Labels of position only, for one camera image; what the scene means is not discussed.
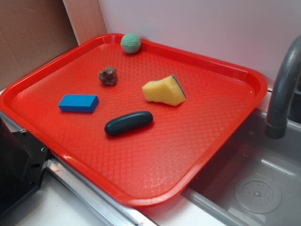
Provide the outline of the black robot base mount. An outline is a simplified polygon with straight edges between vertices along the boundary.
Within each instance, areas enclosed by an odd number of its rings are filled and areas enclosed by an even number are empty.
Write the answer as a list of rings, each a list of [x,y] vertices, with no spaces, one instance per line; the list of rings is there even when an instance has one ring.
[[[40,189],[49,149],[30,132],[11,132],[0,121],[0,217]]]

